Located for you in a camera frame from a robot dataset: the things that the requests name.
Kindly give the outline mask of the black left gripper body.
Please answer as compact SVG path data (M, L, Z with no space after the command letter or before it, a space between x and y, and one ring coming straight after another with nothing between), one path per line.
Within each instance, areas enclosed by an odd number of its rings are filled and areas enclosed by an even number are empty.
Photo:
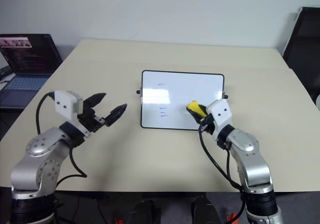
M82 114L78 114L77 118L82 126L84 126L89 133L95 133L105 125L105 119L96 116L93 108L84 108Z

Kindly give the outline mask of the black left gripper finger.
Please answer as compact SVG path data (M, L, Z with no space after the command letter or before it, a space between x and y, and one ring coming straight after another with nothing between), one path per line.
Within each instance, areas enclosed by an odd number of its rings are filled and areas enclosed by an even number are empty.
M92 96L86 98L83 101L83 107L84 108L93 108L96 105L98 105L105 96L106 96L106 93L93 94Z
M111 125L113 125L118 119L121 118L126 108L127 108L127 104L122 104L114 108L110 112L110 114L106 118L104 118L105 126L110 127Z

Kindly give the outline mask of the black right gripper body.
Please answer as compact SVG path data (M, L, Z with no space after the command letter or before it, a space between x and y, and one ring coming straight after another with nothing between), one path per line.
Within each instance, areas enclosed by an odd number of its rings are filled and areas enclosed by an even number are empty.
M201 119L199 129L200 129L200 132L213 134L215 130L215 126L214 126L214 118L211 114Z

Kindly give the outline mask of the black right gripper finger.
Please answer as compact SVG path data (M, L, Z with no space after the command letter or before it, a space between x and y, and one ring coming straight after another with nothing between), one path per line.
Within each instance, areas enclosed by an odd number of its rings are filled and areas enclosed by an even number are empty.
M208 115L207 110L206 110L206 106L201 105L201 104L196 105L195 112L201 117L206 117Z
M194 118L196 123L201 123L202 122L201 120L204 118L200 114L198 114L198 113L196 113L194 111L189 111L189 114Z

